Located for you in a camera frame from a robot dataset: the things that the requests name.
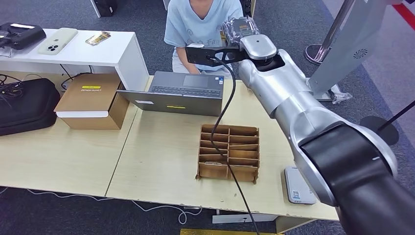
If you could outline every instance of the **red stripe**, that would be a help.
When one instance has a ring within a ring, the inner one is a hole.
[[[415,16],[414,14],[404,5],[393,5],[395,10],[402,16],[402,18],[415,30]]]

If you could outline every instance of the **yellow sticker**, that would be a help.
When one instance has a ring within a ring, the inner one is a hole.
[[[82,86],[82,89],[101,89],[101,86]]]
[[[174,109],[185,109],[186,107],[183,107],[183,106],[173,106],[173,105],[167,105],[167,108],[174,108]]]

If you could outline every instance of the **laptop lid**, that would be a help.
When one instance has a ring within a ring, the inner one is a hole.
[[[220,97],[202,97],[181,94],[160,94],[118,90],[124,98],[145,111],[219,116],[222,111]]]

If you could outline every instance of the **laptop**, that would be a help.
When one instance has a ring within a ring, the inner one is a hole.
[[[223,76],[157,71],[148,92],[118,92],[145,111],[219,116],[223,80]]]

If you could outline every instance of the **small white box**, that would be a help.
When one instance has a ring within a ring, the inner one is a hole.
[[[315,204],[317,201],[316,196],[305,182],[297,167],[289,166],[284,172],[288,200],[296,204]]]

